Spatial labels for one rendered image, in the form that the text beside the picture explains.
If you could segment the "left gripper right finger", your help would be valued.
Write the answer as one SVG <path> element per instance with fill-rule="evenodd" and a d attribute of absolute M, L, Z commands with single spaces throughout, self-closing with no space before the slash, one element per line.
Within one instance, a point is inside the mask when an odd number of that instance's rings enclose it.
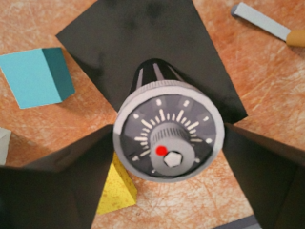
<path fill-rule="evenodd" d="M 305 229 L 305 150 L 223 123 L 222 153 L 261 229 Z"/>

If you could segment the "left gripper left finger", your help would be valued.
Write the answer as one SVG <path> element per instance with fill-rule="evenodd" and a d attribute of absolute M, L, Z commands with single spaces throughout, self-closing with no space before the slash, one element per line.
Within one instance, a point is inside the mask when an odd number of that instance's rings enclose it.
<path fill-rule="evenodd" d="M 21 167 L 0 165 L 0 229 L 92 229 L 114 124 Z"/>

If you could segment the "black square mat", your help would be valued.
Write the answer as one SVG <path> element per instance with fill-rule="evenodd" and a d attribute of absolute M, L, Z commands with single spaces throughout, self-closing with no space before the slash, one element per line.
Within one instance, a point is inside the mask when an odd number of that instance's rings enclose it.
<path fill-rule="evenodd" d="M 141 63 L 168 62 L 223 123 L 248 116 L 193 0 L 96 0 L 55 35 L 117 113 Z"/>

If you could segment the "teal cube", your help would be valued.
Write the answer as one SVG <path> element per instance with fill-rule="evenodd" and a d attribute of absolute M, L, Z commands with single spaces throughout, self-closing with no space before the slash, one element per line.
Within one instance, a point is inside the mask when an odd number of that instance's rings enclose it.
<path fill-rule="evenodd" d="M 20 109 L 59 103 L 75 93 L 61 47 L 0 55 Z"/>

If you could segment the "yellow sponge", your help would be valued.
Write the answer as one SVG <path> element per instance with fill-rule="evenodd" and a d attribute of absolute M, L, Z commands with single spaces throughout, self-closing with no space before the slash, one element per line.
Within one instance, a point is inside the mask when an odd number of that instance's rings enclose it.
<path fill-rule="evenodd" d="M 137 190 L 114 151 L 112 167 L 97 210 L 102 215 L 136 204 Z"/>

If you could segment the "tall white rectangular block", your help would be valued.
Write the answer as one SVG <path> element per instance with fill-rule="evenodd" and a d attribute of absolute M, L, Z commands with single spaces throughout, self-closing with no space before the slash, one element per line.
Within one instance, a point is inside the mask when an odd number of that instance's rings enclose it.
<path fill-rule="evenodd" d="M 0 127 L 0 165 L 5 165 L 10 142 L 10 130 Z"/>

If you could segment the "hand coffee grinder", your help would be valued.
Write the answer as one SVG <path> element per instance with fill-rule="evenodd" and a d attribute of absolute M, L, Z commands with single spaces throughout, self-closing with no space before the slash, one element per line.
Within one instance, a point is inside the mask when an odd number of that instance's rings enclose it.
<path fill-rule="evenodd" d="M 159 58 L 137 68 L 112 131 L 126 169 L 156 183 L 199 175 L 216 159 L 223 137 L 214 103 Z"/>

